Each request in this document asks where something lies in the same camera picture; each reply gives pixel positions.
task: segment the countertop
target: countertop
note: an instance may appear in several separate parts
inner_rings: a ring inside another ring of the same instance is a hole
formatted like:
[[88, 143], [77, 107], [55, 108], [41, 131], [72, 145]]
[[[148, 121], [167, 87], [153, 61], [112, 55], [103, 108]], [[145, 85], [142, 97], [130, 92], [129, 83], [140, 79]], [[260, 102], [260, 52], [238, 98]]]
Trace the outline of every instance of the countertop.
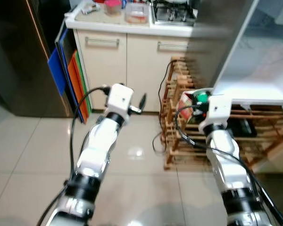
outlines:
[[125, 21], [124, 13], [120, 16], [109, 17], [105, 14], [103, 8], [99, 12], [92, 12], [85, 16], [81, 13], [81, 8], [88, 2], [90, 0], [81, 1], [71, 13], [65, 14], [67, 28], [174, 37], [191, 37], [193, 30], [201, 29], [201, 33], [205, 36], [214, 35], [216, 37], [227, 35], [227, 31], [224, 31], [220, 27], [216, 29], [208, 26], [195, 28], [192, 26], [154, 24], [151, 8], [149, 8], [149, 22], [147, 24], [129, 24]]

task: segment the white cabinet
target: white cabinet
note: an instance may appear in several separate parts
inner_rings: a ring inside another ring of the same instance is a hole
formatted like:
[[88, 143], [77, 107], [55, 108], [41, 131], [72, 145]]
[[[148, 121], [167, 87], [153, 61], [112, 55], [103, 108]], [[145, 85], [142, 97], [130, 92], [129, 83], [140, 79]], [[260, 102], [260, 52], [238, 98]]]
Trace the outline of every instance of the white cabinet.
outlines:
[[133, 105], [137, 106], [142, 95], [147, 93], [144, 110], [159, 111], [158, 89], [166, 66], [171, 56], [185, 56], [188, 40], [127, 34], [127, 86], [134, 89]]
[[[89, 88], [126, 83], [126, 34], [78, 30]], [[103, 109], [106, 97], [92, 94], [92, 105]]]

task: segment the plastic container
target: plastic container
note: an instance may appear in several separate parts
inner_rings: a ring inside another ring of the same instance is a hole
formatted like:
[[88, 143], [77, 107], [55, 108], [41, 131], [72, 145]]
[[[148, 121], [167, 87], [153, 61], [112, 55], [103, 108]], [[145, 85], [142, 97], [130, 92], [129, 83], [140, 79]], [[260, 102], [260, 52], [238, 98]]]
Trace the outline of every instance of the plastic container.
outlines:
[[143, 3], [127, 3], [125, 18], [129, 23], [145, 24], [149, 19], [149, 6]]
[[106, 0], [106, 12], [110, 15], [120, 14], [122, 9], [121, 0]]

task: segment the tile floor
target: tile floor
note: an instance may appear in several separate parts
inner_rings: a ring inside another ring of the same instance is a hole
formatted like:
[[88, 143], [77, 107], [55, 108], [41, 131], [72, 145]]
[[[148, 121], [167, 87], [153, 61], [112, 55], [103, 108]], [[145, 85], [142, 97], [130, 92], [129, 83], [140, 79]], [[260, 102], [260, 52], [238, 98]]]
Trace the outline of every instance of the tile floor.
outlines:
[[[76, 124], [75, 150], [97, 117]], [[0, 226], [34, 226], [62, 188], [69, 172], [70, 122], [16, 117], [0, 107]], [[211, 173], [163, 171], [164, 159], [151, 146], [158, 131], [151, 115], [133, 115], [121, 130], [91, 226], [226, 225]]]

